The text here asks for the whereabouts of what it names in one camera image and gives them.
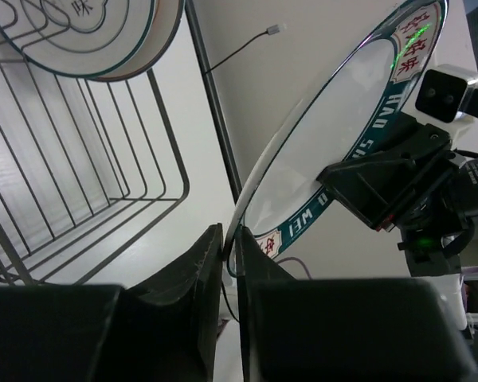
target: camera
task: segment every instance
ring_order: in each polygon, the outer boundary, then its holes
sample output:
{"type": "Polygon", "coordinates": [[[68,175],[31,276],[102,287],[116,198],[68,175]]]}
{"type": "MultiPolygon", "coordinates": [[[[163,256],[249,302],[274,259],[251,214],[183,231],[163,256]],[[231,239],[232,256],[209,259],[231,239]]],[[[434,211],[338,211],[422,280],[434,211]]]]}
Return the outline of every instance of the camera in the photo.
{"type": "Polygon", "coordinates": [[[444,123],[465,115],[478,118],[478,73],[450,64],[428,70],[421,82],[416,108],[444,123]]]}

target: green led light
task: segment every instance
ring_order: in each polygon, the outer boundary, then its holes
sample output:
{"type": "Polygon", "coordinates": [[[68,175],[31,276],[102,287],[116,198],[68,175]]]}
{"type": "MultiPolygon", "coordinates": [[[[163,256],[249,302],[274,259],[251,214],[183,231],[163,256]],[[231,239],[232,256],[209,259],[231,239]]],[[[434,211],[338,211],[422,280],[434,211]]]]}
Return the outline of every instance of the green led light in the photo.
{"type": "Polygon", "coordinates": [[[420,247],[431,247],[434,244],[434,240],[428,238],[421,238],[417,241],[417,245],[420,247]]]}
{"type": "Polygon", "coordinates": [[[415,34],[414,36],[411,37],[411,39],[409,41],[407,41],[407,44],[406,46],[404,46],[404,48],[401,50],[401,52],[395,57],[395,60],[393,61],[393,64],[391,65],[391,69],[393,69],[396,65],[397,65],[397,62],[398,60],[400,59],[400,57],[402,57],[407,49],[412,45],[414,44],[414,42],[428,29],[430,28],[430,26],[432,25],[432,23],[429,23],[427,25],[425,25],[424,27],[420,28],[415,34]]]}

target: metal wire rack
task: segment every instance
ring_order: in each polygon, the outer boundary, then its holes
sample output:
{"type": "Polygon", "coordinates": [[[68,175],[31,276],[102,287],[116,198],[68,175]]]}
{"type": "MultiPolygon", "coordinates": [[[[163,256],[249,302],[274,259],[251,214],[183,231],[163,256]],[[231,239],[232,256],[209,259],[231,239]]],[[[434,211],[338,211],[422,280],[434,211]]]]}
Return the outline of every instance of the metal wire rack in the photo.
{"type": "Polygon", "coordinates": [[[0,282],[85,283],[184,201],[186,169],[151,70],[43,71],[3,37],[18,12],[0,1],[0,282]]]}

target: cable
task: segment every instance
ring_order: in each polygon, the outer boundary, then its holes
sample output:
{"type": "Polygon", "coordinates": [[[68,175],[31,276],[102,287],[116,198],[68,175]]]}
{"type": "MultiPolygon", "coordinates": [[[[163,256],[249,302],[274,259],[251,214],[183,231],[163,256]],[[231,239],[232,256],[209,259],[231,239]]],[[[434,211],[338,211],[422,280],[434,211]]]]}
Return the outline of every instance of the cable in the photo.
{"type": "Polygon", "coordinates": [[[304,273],[306,273],[306,276],[308,277],[308,279],[312,280],[310,271],[308,270],[308,267],[306,266],[306,264],[304,263],[303,260],[298,259],[297,257],[286,257],[285,259],[276,261],[276,264],[280,265],[280,264],[285,263],[287,261],[295,261],[295,262],[299,263],[299,265],[301,267],[303,267],[304,273]]]}
{"type": "Polygon", "coordinates": [[[229,251],[229,255],[226,258],[226,270],[229,272],[231,278],[236,279],[236,272],[232,271],[232,266],[230,265],[230,258],[232,257],[232,251],[229,251]]]}
{"type": "Polygon", "coordinates": [[[466,158],[472,158],[472,159],[477,159],[478,158],[478,153],[475,153],[474,151],[455,149],[455,152],[459,155],[462,155],[463,157],[466,157],[466,158]]]}
{"type": "Polygon", "coordinates": [[[229,298],[226,295],[225,284],[223,282],[221,282],[221,292],[223,292],[223,298],[225,299],[226,307],[232,315],[232,318],[239,322],[239,319],[236,317],[235,313],[232,310],[232,307],[230,306],[229,298]]]}
{"type": "Polygon", "coordinates": [[[236,54],[238,54],[242,49],[246,48],[248,45],[250,45],[252,42],[254,42],[257,38],[259,37],[262,37],[262,36],[272,36],[273,34],[277,34],[279,32],[281,32],[282,30],[285,30],[285,24],[275,24],[275,25],[271,25],[270,27],[268,27],[264,32],[262,33],[258,33],[256,36],[252,37],[251,39],[248,40],[248,42],[246,42],[244,45],[242,45],[239,49],[237,50],[234,50],[233,52],[231,52],[227,57],[225,57],[223,60],[221,60],[220,62],[218,62],[217,64],[215,64],[213,67],[207,69],[203,75],[206,76],[208,75],[209,73],[211,73],[215,68],[217,68],[218,66],[221,66],[221,64],[224,64],[226,61],[228,61],[230,58],[232,58],[233,56],[235,56],[236,54]]]}

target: red chinese characters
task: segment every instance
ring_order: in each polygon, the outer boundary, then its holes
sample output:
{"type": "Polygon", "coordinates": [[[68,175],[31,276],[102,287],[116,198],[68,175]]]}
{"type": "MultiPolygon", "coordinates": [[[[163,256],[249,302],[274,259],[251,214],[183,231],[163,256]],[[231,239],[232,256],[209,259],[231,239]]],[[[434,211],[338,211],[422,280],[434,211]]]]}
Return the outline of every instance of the red chinese characters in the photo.
{"type": "Polygon", "coordinates": [[[425,32],[427,25],[423,25],[424,21],[430,18],[429,14],[425,11],[420,15],[415,16],[406,25],[400,28],[400,31],[406,35],[407,45],[405,46],[405,52],[403,52],[403,59],[400,59],[400,66],[398,67],[397,76],[405,72],[410,72],[413,68],[420,64],[419,52],[424,52],[427,46],[427,39],[421,38],[421,35],[425,32]]]}
{"type": "Polygon", "coordinates": [[[417,57],[411,57],[407,61],[402,62],[400,64],[400,68],[398,69],[397,74],[401,74],[403,72],[408,72],[409,70],[411,70],[412,68],[414,68],[418,64],[419,64],[419,62],[417,60],[417,57]]]}
{"type": "Polygon", "coordinates": [[[265,242],[265,248],[263,248],[263,251],[266,255],[269,255],[269,253],[274,251],[274,235],[271,237],[268,237],[268,239],[265,242]]]}
{"type": "Polygon", "coordinates": [[[407,25],[403,26],[400,28],[402,33],[408,33],[412,31],[413,29],[416,29],[422,21],[428,20],[430,18],[429,14],[426,12],[420,14],[419,16],[415,16],[413,20],[409,21],[407,25]]]}

